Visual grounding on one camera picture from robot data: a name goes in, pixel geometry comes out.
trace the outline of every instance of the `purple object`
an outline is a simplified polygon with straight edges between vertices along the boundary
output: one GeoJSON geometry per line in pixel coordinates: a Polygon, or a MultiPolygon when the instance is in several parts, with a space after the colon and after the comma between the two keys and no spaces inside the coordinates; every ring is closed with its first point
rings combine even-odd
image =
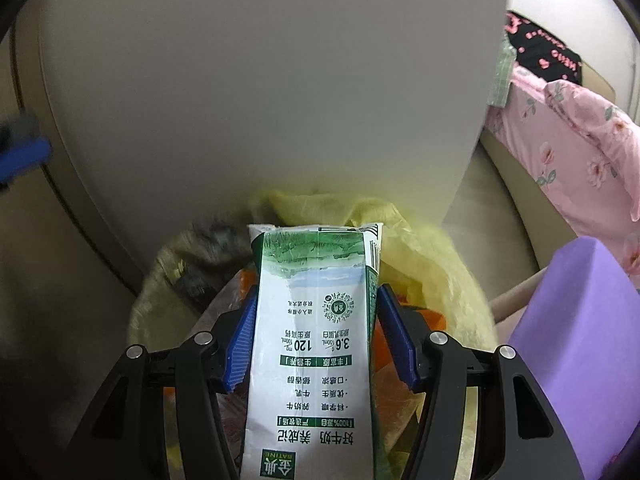
{"type": "Polygon", "coordinates": [[[602,243],[556,252],[509,344],[597,480],[640,421],[640,297],[602,243]]]}

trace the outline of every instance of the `translucent yellow trash bag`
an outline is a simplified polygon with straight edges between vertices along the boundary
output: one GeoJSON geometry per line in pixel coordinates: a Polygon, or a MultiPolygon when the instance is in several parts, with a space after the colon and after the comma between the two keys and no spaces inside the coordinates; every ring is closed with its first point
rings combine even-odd
{"type": "MultiPolygon", "coordinates": [[[[294,196],[267,192],[257,202],[268,206],[287,225],[359,226],[382,222],[380,283],[389,283],[415,306],[444,315],[447,332],[460,344],[493,351],[497,346],[494,318],[482,290],[456,253],[450,238],[430,224],[409,225],[396,207],[383,200],[341,195],[294,196]]],[[[414,396],[399,384],[387,365],[373,377],[381,432],[392,471],[399,478],[408,449],[398,449],[401,434],[411,426],[424,396],[414,396]]],[[[474,454],[477,394],[467,391],[465,423],[455,479],[470,477],[474,454]]]]}

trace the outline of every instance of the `pink blanket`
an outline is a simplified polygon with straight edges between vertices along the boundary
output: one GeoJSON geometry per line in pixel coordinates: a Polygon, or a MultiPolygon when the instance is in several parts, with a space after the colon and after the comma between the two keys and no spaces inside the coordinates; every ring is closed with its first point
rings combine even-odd
{"type": "Polygon", "coordinates": [[[485,125],[575,233],[601,240],[640,288],[640,128],[603,97],[523,67],[485,125]]]}

